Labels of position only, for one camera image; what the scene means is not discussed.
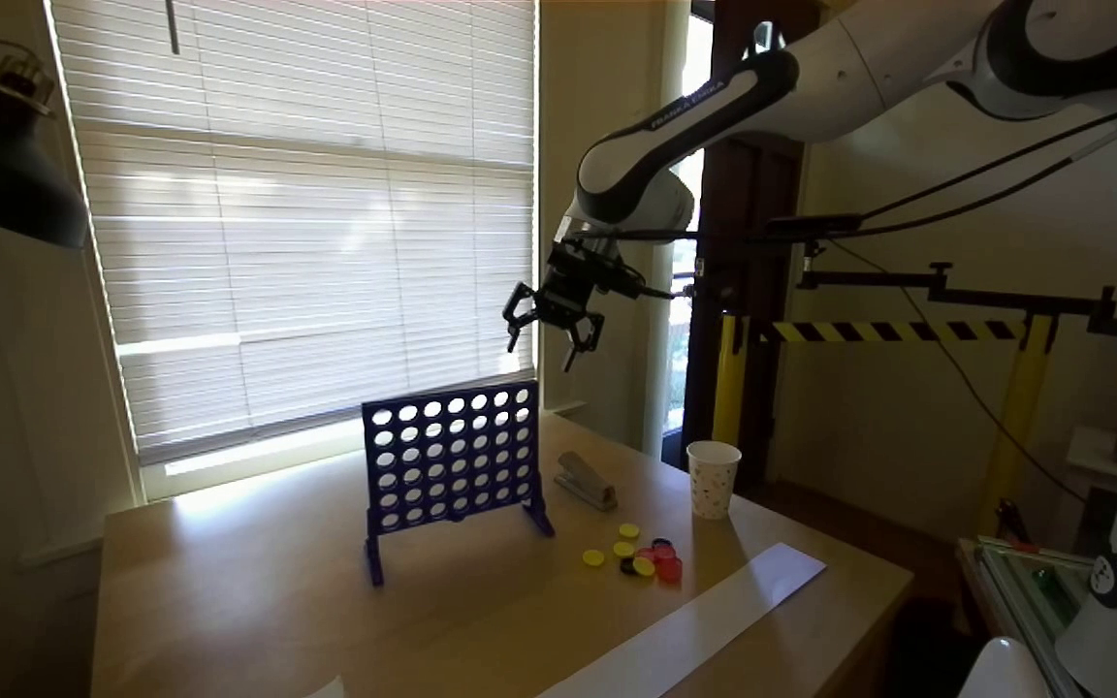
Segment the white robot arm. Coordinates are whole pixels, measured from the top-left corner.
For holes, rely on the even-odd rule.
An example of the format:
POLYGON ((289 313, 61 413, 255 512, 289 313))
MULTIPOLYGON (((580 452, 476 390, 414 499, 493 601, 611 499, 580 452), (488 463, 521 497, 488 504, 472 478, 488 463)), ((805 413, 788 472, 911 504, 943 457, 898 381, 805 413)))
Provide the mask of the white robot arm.
MULTIPOLYGON (((739 61, 587 152, 549 279, 518 288, 505 322, 559 326, 573 351, 590 351, 603 340, 590 300, 644 292, 618 249, 692 222, 692 191, 673 176, 683 156, 731 134, 829 139, 934 80, 993 120, 1039 120, 1068 106, 1117 117, 1117 0, 858 0, 812 35, 739 61)), ((1117 521, 1055 655, 1083 689, 1117 698, 1117 521)))

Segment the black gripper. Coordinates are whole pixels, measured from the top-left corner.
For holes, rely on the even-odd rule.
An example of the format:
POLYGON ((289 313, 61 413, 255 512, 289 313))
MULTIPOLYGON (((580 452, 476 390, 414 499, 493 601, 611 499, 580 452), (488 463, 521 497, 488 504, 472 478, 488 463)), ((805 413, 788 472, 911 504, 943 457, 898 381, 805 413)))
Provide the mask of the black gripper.
POLYGON ((573 370, 581 351, 595 351, 603 340, 604 313, 595 313, 595 296, 625 296, 638 300, 644 292, 644 274, 618 251, 604 238, 562 238, 549 251, 545 288, 531 292, 521 284, 505 304, 509 340, 537 322, 537 309, 552 326, 571 326, 571 351, 562 372, 573 370))

